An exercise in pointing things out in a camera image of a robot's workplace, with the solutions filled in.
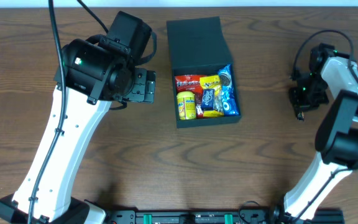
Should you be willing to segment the small blue Oreo packet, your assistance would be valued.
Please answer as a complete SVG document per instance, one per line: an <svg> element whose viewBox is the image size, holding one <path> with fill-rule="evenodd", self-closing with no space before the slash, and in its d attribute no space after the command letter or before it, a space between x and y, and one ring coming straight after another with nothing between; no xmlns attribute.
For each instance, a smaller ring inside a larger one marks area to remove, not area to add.
<svg viewBox="0 0 358 224"><path fill-rule="evenodd" d="M203 90L201 109L203 111L211 111L214 109L214 89Z"/></svg>

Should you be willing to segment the dark green box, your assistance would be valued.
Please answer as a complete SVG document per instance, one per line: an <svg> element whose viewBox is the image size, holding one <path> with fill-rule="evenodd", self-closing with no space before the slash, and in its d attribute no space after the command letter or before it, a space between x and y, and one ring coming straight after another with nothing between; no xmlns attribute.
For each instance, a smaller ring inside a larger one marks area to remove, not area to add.
<svg viewBox="0 0 358 224"><path fill-rule="evenodd" d="M233 68L234 60L224 39L219 16L167 21L167 38L177 128L238 123L242 115ZM181 120L177 105L175 77L179 75L214 75L227 64L232 65L233 92L239 115Z"/></svg>

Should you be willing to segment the yellow Hacks candy bag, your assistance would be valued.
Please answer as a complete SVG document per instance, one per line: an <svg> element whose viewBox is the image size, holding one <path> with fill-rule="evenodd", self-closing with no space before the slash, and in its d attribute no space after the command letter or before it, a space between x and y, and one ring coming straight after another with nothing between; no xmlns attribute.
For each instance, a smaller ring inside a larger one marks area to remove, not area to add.
<svg viewBox="0 0 358 224"><path fill-rule="evenodd" d="M201 109L204 118L218 118L224 116L223 103L221 99L222 85L218 75L200 78L203 89Z"/></svg>

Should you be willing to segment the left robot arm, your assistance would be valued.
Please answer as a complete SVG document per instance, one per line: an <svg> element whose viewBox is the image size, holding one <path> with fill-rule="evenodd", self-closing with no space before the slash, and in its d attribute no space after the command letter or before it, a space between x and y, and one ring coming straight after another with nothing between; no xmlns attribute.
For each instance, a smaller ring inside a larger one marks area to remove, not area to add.
<svg viewBox="0 0 358 224"><path fill-rule="evenodd" d="M71 192L90 139L104 115L129 102L153 103L155 77L142 68L157 37L142 19L118 12L106 35L75 39L58 50L60 66L47 127L32 165L13 193L0 198L9 223L103 223L107 213Z"/></svg>

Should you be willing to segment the red Hacks candy bag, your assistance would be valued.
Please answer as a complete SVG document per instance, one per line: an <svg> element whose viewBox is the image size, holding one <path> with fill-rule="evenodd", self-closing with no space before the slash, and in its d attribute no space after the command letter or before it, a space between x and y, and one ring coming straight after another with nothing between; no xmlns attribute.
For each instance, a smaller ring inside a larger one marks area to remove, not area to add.
<svg viewBox="0 0 358 224"><path fill-rule="evenodd" d="M175 77L177 93L191 91L195 94L196 117L198 119L203 118L203 110L201 109L203 89L200 85L200 78L205 76L206 75L180 75Z"/></svg>

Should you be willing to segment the small black foil wrapper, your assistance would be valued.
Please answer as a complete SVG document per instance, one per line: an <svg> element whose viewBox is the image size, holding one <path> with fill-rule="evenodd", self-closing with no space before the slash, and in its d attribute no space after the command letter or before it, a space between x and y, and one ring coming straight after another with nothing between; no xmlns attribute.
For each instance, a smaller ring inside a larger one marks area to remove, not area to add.
<svg viewBox="0 0 358 224"><path fill-rule="evenodd" d="M304 121L304 114L303 114L303 112L297 112L296 118L297 118L297 120L299 120L299 121Z"/></svg>

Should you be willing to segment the yellow Mentos gum bottle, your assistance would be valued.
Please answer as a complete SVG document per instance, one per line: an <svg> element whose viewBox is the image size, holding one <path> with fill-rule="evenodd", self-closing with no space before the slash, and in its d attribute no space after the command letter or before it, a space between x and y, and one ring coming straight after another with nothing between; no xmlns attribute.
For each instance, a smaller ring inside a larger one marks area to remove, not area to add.
<svg viewBox="0 0 358 224"><path fill-rule="evenodd" d="M178 114L181 120L196 119L195 94L182 91L177 94Z"/></svg>

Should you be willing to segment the blue Oreo cookie pack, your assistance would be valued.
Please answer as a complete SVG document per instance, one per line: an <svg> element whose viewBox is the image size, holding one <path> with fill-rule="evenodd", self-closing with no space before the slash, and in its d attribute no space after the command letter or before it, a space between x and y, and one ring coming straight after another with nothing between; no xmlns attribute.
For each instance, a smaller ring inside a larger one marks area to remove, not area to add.
<svg viewBox="0 0 358 224"><path fill-rule="evenodd" d="M232 84L232 68L231 64L227 64L218 71L221 81L222 92L221 99L225 116L239 116L239 110L234 97L234 87Z"/></svg>

